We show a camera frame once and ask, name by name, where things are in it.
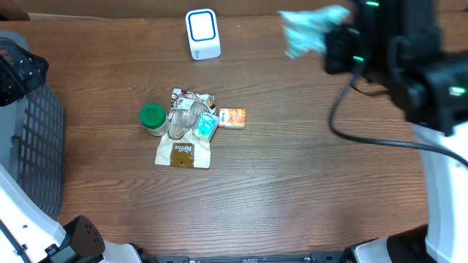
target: green lid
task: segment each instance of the green lid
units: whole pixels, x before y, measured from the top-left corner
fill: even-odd
[[[156,103],[147,104],[140,111],[140,121],[148,129],[158,129],[166,117],[164,109]]]

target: wooden table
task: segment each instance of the wooden table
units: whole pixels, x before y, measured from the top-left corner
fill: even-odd
[[[467,16],[440,20],[448,50],[467,48]],[[326,75],[319,55],[287,58],[278,17],[218,23],[222,57],[198,62],[182,18],[0,23],[50,62],[48,82],[67,109],[58,221],[85,215],[106,240],[188,256],[342,249],[427,222],[417,151],[328,131],[329,107],[348,75]],[[168,108],[175,87],[247,109],[244,130],[216,132],[208,170],[154,164],[159,138],[138,114],[149,102]],[[353,93],[338,125],[411,140],[402,119],[385,97]]]

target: light blue cloth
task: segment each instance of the light blue cloth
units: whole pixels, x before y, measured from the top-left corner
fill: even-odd
[[[340,5],[333,5],[315,11],[279,11],[279,14],[288,46],[285,53],[296,59],[309,51],[325,54],[325,34],[341,25],[350,11]]]

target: snack bag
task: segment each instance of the snack bag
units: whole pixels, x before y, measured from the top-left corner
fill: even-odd
[[[161,138],[154,163],[171,167],[209,168],[210,142],[194,136],[193,130],[189,130],[180,140],[170,139],[166,134]]]

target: mesh basket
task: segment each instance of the mesh basket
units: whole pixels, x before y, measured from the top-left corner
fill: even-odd
[[[26,95],[18,184],[51,217],[64,190],[65,114],[48,85]]]
[[[24,38],[14,32],[0,31],[0,39],[0,43],[14,41],[27,49]],[[12,57],[8,50],[0,45],[4,58]],[[61,210],[64,193],[65,120],[64,108],[47,83],[0,107],[0,123],[4,125],[0,129],[0,164],[52,218]]]

